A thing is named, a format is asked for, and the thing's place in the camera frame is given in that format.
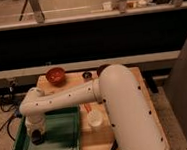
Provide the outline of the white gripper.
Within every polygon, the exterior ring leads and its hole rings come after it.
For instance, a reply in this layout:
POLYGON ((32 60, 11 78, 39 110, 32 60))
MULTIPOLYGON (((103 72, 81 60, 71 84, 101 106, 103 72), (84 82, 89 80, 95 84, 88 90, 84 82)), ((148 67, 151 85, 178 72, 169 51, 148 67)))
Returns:
POLYGON ((29 116, 25 118, 26 131, 30 136, 35 130, 38 130, 40 133, 44 134, 45 130, 45 116, 29 116))

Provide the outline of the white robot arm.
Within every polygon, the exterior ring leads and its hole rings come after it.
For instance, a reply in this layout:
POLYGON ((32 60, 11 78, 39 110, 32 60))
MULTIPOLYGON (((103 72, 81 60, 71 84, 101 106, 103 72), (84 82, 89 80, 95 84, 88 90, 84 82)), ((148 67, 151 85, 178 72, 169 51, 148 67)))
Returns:
POLYGON ((76 104, 102 102, 120 150, 168 150, 161 127, 133 72, 124 65, 106 67, 94 80, 53 95, 39 88, 26 94, 19 111, 38 129, 43 115, 76 104))

